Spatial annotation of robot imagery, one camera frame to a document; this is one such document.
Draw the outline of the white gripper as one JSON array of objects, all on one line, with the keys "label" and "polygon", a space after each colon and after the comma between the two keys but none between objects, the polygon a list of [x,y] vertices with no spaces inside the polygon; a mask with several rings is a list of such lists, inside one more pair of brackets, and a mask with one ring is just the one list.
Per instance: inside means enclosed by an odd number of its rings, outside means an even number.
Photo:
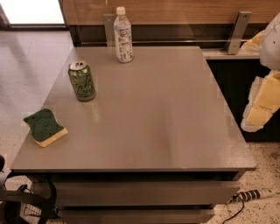
[{"label": "white gripper", "polygon": [[280,109],[280,12],[264,31],[245,42],[241,49],[251,53],[260,51],[261,64],[277,70],[264,78],[256,76],[251,85],[241,128],[247,132],[257,132]]}]

